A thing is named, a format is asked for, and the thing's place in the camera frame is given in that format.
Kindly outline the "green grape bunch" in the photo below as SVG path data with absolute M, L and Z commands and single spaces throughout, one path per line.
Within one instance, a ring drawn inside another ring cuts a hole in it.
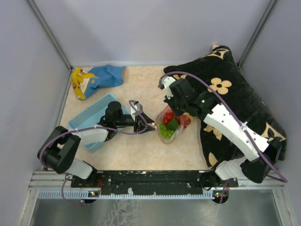
M 162 122 L 158 124 L 158 128 L 162 138 L 170 139 L 174 134 L 174 130 L 167 129 Z

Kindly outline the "clear zip bag orange zipper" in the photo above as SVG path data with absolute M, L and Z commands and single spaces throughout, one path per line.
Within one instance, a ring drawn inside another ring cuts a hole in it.
M 174 119 L 171 120 L 166 126 L 167 129 L 170 129 L 170 130 L 174 130 L 174 134 L 173 136 L 170 138 L 170 139 L 166 139 L 166 138 L 162 138 L 161 135 L 160 135 L 160 132 L 159 132 L 159 128 L 158 128 L 158 124 L 160 122 L 163 122 L 163 118 L 165 116 L 165 113 L 167 111 L 172 111 L 171 108 L 169 106 L 166 106 L 156 117 L 155 119 L 155 123 L 154 125 L 156 126 L 157 130 L 158 130 L 158 135 L 159 135 L 159 138 L 160 140 L 168 145 L 170 143 L 172 143 L 178 136 L 180 136 L 182 134 L 182 132 L 186 129 L 184 128 L 184 122 L 183 122 L 183 119 L 182 119 L 182 116 L 183 115 L 187 115 L 191 118 L 191 123 L 193 122 L 193 118 L 188 114 L 188 113 L 184 113 L 182 114 L 181 116 L 176 116 L 176 114 L 174 113 Z

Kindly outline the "light blue plastic basket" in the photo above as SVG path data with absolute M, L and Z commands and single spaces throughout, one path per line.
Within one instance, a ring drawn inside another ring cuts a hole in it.
M 101 117 L 105 115 L 105 110 L 108 104 L 112 101 L 119 102 L 119 100 L 112 93 L 105 95 L 90 107 L 71 119 L 68 122 L 68 127 L 70 129 L 81 129 L 97 124 L 100 121 Z M 123 104 L 121 104 L 121 106 L 124 114 L 130 114 L 130 110 L 128 108 L 126 108 Z M 106 142 L 90 143 L 84 145 L 83 147 L 90 152 L 96 152 L 98 149 L 102 148 L 105 143 Z

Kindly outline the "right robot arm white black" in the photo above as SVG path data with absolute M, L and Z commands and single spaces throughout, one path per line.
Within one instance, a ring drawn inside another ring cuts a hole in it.
M 186 79 L 176 80 L 166 76 L 158 87 L 166 90 L 165 103 L 176 115 L 188 113 L 202 122 L 217 129 L 242 153 L 243 157 L 217 164 L 210 174 L 210 181 L 221 186 L 231 178 L 246 177 L 261 183 L 268 175 L 271 165 L 278 159 L 281 143 L 269 141 L 237 121 L 224 103 L 212 92 L 199 94 Z

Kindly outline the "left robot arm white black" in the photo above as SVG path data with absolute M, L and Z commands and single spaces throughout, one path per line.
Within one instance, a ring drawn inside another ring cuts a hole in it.
M 113 139 L 122 129 L 132 127 L 131 135 L 154 131 L 154 120 L 143 112 L 143 106 L 134 100 L 129 101 L 131 111 L 123 113 L 121 103 L 112 101 L 105 109 L 100 121 L 91 127 L 68 130 L 56 127 L 37 154 L 40 163 L 58 174 L 73 175 L 88 187 L 94 186 L 98 175 L 90 164 L 76 159 L 78 147 Z

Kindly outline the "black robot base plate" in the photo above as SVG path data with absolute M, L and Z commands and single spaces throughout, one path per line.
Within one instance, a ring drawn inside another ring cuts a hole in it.
M 87 179 L 73 176 L 72 188 L 99 188 L 102 195 L 195 195 L 205 188 L 222 187 L 225 181 L 212 170 L 127 171 L 96 170 Z

